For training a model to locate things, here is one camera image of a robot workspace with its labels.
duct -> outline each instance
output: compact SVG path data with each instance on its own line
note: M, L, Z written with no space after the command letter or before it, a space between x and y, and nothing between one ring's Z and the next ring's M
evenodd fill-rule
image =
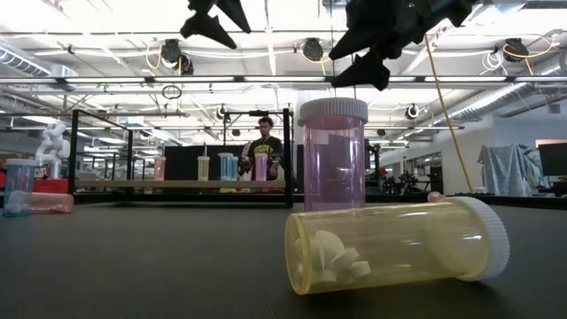
M539 63L537 68L542 70L538 75L567 75L567 51ZM524 98L535 90L535 85L527 82L512 83L500 89L487 90L450 108L448 110L449 116L459 121L479 118L484 114L509 105L518 98L518 95ZM424 124L437 125L445 121L445 115L440 114L435 117L435 120L426 121Z
M29 57L27 53L16 49L8 43L0 44L0 63L14 67L31 76L50 76L50 66L38 58Z

yellow cable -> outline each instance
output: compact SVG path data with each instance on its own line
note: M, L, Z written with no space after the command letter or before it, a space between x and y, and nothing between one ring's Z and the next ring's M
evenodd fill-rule
M325 66L324 66L323 64L325 64L326 62L329 62L329 61L330 61L330 58L327 58L326 60L323 60L323 61L312 61L312 60L310 60L309 58L307 58L307 57L305 56L305 53L303 52L303 47L305 47L305 44L304 44L304 43L302 43L302 44L299 46L299 52L301 53L301 56L302 56L307 62L311 62L311 63L315 63L315 64L320 64L320 65L321 65L321 69L322 69L322 74L326 76L326 75L327 75L327 72L325 71Z
M555 44L555 37L552 36L551 37L551 43L549 44L549 47L548 47L547 50L540 52L540 53L532 54L532 55L529 55L529 56L519 55L519 54L507 51L506 48L509 47L509 45L507 45L507 44L502 47L502 50L504 52L506 52L508 55L510 55L512 57L516 57L516 58L536 58L536 57L542 56L546 53L549 53L551 51L551 49L553 49L554 44Z
M464 173L464 178L467 180L467 185L469 186L469 192L473 193L472 184L470 183L469 172L467 172L467 168L464 166L464 160L462 160L461 149L459 148L459 143L457 142L457 136L454 134L453 130L453 122L449 117L449 113L447 112L447 107L445 106L445 100L443 99L443 95L441 94L441 87L439 86L439 78L437 76L437 70L435 68L435 61L433 61L433 55L431 54L431 48L429 46L429 39L427 35L425 35L425 45L427 45L427 53L429 55L429 60L431 62L431 70L433 71L433 76L435 77L435 86L437 87L437 93L439 94L439 101L441 102L441 107L443 107L443 113L445 114L445 119L447 120L447 125L449 130L451 131L451 137L453 138L454 148L457 151L457 156L459 157L459 161L461 162L462 172Z
M526 59L525 64L528 65L528 70L530 71L530 74L533 75L532 66L530 66L530 60Z
M161 47L162 45L159 46L159 57L158 57L158 64L155 66L150 62L150 47L148 47L148 51L145 54L145 62L148 64L148 66L154 70L157 70L159 68L159 66L161 65Z

white lid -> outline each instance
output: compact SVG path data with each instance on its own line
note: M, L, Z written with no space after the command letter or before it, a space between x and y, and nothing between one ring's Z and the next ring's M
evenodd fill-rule
M347 116L369 121L369 108L366 102L350 97L326 97L309 101L299 109L298 125L323 116Z
M8 159L6 165L39 167L39 162L34 159Z
M485 225L485 231L490 245L490 257L485 267L475 273L459 276L457 279L463 281L477 281L498 276L506 268L510 256L508 233L500 217L498 217L489 205L476 198L452 197L445 198L441 201L466 206L470 211L476 213L478 218L480 218Z

shelf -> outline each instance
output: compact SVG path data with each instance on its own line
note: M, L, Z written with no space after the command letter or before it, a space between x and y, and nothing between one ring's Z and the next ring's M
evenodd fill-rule
M77 180L75 187L126 187L126 188L285 188L284 181L273 182L228 182L228 181L89 181Z

translucent plastic container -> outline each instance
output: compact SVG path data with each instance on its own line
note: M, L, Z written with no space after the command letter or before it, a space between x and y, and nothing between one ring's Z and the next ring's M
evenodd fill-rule
M153 180L165 181L166 180L166 158L157 157L154 159L153 164Z
M219 153L221 157L221 181L233 181L234 155L232 153Z
M258 153L255 156L254 169L256 173L256 181L266 182L266 174L268 173L268 155L265 153Z
M198 179L199 181L209 180L209 162L211 159L208 156L199 156L198 160Z
M232 180L233 181L238 180L238 157L237 156L232 157Z
M440 278L498 276L509 241L496 213L474 198L291 214L285 258L297 294Z
M306 212L364 207L366 122L366 103L353 98L322 98L301 106Z
M23 194L34 191L35 168L38 162L32 159L8 159L8 175L4 191L4 209L6 217L29 216L31 197Z
M72 213L73 195L15 191L10 196L9 205L25 205L31 203L30 212L34 214Z

